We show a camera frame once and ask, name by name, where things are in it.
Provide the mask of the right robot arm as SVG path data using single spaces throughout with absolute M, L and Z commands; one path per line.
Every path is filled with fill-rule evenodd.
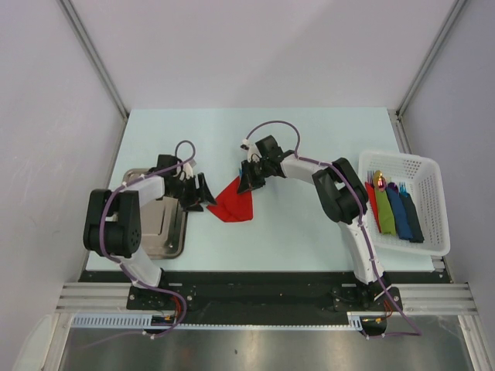
M 271 176 L 298 179 L 315 186 L 323 212 L 350 240 L 354 275 L 365 284 L 357 290 L 358 304 L 366 310 L 381 305 L 385 298 L 383 289 L 390 284 L 369 236 L 367 190 L 349 161 L 339 158 L 327 163 L 304 158 L 296 151 L 283 151 L 271 135 L 254 144 L 245 138 L 241 147 L 247 158 L 241 163 L 237 192 L 260 189 Z

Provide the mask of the red paper napkin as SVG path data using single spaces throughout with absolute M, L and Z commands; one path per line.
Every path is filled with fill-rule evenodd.
M 254 207 L 251 191 L 237 193 L 240 177 L 236 177 L 216 198 L 216 205 L 207 209 L 224 223 L 242 223 L 253 219 Z

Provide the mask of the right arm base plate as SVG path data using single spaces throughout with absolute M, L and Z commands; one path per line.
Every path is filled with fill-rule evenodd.
M 397 287 L 390 287 L 388 293 L 379 294 L 377 298 L 364 286 L 341 286 L 330 290 L 333 308 L 338 312 L 345 311 L 397 311 L 396 306 L 403 308 L 401 295 Z

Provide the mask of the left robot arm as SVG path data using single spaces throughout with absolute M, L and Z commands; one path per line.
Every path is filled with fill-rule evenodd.
M 186 212 L 217 204 L 204 174 L 193 173 L 192 162 L 160 155 L 156 167 L 116 190 L 93 190 L 83 232 L 86 250 L 117 264 L 134 286 L 145 288 L 143 298 L 156 309 L 167 306 L 171 291 L 162 284 L 162 269 L 142 247 L 141 208 L 163 197 L 175 199 Z

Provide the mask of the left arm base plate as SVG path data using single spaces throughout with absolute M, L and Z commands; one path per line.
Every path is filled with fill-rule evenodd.
M 181 295 L 187 303 L 189 311 L 198 310 L 200 300 L 196 298 L 196 287 L 191 284 L 170 284 L 167 290 L 174 291 Z M 176 307 L 176 301 L 170 294 L 137 288 L 131 286 L 128 292 L 126 308 L 134 311 L 151 311 L 151 310 L 172 310 Z

